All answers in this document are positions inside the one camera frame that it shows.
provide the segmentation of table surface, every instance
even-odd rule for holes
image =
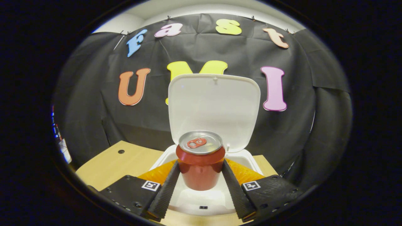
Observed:
[[[96,190],[101,191],[125,175],[137,177],[148,172],[162,153],[163,151],[120,141],[82,165],[76,171],[76,174],[85,184],[91,185]],[[253,156],[253,158],[264,176],[277,175],[277,172],[263,155]],[[169,209],[166,212],[165,218],[160,223],[167,226],[234,226],[243,224],[242,220],[238,219],[236,213],[216,216],[196,216]]]

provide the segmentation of white wall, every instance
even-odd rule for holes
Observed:
[[[303,25],[282,12],[255,0],[214,1],[233,4],[205,4],[211,2],[209,0],[151,0],[128,9],[106,22],[94,33],[103,31],[120,33],[123,31],[124,34],[127,34],[127,32],[137,30],[146,25],[166,20],[168,15],[173,18],[199,13],[233,14],[248,18],[254,16],[258,21],[272,24],[284,30],[288,29],[291,33],[304,29]]]
[[[142,27],[142,23],[144,23],[143,18],[129,13],[122,13],[100,26],[93,33],[105,31],[120,33],[124,30],[123,33],[127,34],[128,31],[135,31]]]

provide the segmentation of red pull tab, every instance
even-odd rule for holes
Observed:
[[[204,139],[204,138],[197,138],[197,139],[190,140],[189,142],[187,142],[187,146],[188,146],[189,148],[197,148],[197,147],[202,146],[202,145],[204,145],[204,144],[206,144],[206,143],[207,143],[207,140],[206,140],[206,139]]]

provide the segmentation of colorful foam letter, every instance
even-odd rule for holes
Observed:
[[[200,74],[224,74],[228,64],[219,60],[210,60],[204,64]],[[181,74],[193,74],[189,65],[185,61],[176,61],[168,64],[167,69],[170,71],[170,80]],[[165,103],[168,105],[169,100],[166,98]]]
[[[279,68],[262,67],[261,71],[267,78],[267,100],[263,107],[267,111],[284,111],[286,103],[283,101],[282,76],[285,74]]]
[[[180,31],[181,27],[183,27],[183,24],[180,23],[165,25],[161,28],[160,31],[155,33],[155,37],[160,38],[164,36],[178,35],[181,32]]]
[[[142,68],[137,71],[138,81],[137,88],[134,95],[129,96],[127,93],[128,83],[133,76],[133,72],[124,72],[120,75],[119,84],[119,101],[123,105],[136,105],[142,99],[144,94],[145,79],[147,74],[151,71],[149,68]]]
[[[242,29],[239,28],[239,22],[234,20],[220,19],[216,21],[216,30],[221,34],[239,35]]]
[[[268,32],[269,37],[271,40],[279,47],[282,48],[289,48],[289,45],[286,42],[283,42],[281,38],[283,38],[282,34],[277,33],[274,29],[272,28],[264,28],[263,31]]]
[[[127,42],[127,45],[128,45],[127,57],[130,57],[133,53],[135,53],[141,47],[141,45],[139,43],[141,43],[144,40],[143,34],[145,34],[146,32],[147,32],[147,29],[140,31],[138,34],[136,34],[134,37],[132,37]]]

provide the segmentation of white container lid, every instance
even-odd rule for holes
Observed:
[[[222,74],[183,74],[169,84],[172,138],[193,130],[218,134],[228,152],[250,141],[260,104],[260,88],[250,78]]]

